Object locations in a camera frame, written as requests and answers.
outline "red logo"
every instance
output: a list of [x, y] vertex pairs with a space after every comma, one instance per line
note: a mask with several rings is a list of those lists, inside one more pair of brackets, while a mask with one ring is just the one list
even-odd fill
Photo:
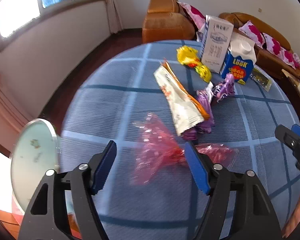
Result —
[[231, 73], [234, 76], [234, 79], [241, 79], [246, 76], [246, 71], [237, 65], [234, 65], [231, 68], [229, 68], [229, 73]]

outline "tablecloth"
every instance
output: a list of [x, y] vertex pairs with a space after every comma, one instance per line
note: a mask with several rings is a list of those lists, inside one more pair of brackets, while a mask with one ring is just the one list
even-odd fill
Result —
[[[199, 49], [196, 41], [159, 41], [127, 50], [97, 69], [77, 91], [66, 115], [61, 140], [61, 171], [70, 171], [101, 152], [109, 140], [117, 157], [104, 189], [94, 202], [109, 239], [191, 239], [208, 197], [197, 189], [184, 167], [161, 169], [147, 185], [131, 184], [135, 146], [147, 112], [157, 114], [176, 135], [166, 98], [153, 73], [166, 58], [189, 92], [206, 87], [194, 69], [177, 62], [182, 45]], [[212, 75], [212, 82], [221, 80]], [[281, 226], [300, 194], [300, 171], [292, 152], [274, 137], [275, 127], [299, 124], [288, 98], [274, 82], [269, 92], [253, 80], [235, 84], [235, 96], [213, 106], [215, 127], [199, 143], [213, 142], [239, 149], [231, 171], [256, 172], [268, 192]], [[234, 208], [231, 192], [221, 237], [227, 236]]]

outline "sofa backrest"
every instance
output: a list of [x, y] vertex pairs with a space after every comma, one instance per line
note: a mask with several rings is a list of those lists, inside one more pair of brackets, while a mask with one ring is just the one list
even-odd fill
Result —
[[291, 50], [290, 43], [287, 41], [287, 39], [270, 25], [249, 14], [239, 12], [234, 12], [232, 14], [236, 15], [243, 24], [250, 20], [261, 33], [270, 35], [280, 43], [281, 47], [285, 48], [286, 50]]

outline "metal screw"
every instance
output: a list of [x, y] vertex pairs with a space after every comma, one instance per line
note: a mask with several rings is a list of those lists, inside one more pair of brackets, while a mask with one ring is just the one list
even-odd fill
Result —
[[54, 174], [54, 170], [47, 170], [46, 175], [47, 176], [52, 176]]
[[79, 170], [85, 170], [85, 169], [87, 169], [88, 168], [88, 164], [87, 163], [82, 163], [82, 164], [80, 164], [79, 165]]
[[213, 165], [213, 168], [214, 168], [215, 170], [217, 170], [217, 171], [221, 171], [221, 170], [222, 170], [222, 165], [219, 164], [219, 163], [216, 163], [216, 164]]
[[254, 171], [247, 171], [247, 175], [253, 177], [255, 175]]

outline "sofa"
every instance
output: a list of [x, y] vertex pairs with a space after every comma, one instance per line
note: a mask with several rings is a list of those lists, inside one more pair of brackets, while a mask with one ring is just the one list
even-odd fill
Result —
[[150, 0], [142, 25], [142, 42], [192, 40], [194, 26], [184, 16], [178, 0]]
[[[239, 12], [221, 13], [219, 18], [231, 22], [234, 25], [234, 31], [243, 35], [245, 34], [240, 32], [238, 28], [242, 27], [250, 20], [260, 32], [267, 33], [271, 37], [275, 38], [283, 48], [293, 53], [290, 43], [281, 33], [252, 15]], [[281, 79], [281, 70], [284, 69], [300, 80], [300, 70], [293, 69], [277, 56], [271, 54], [266, 49], [258, 47], [257, 45], [254, 46], [254, 50], [257, 58], [256, 64], [266, 71], [270, 76], [276, 79]]]

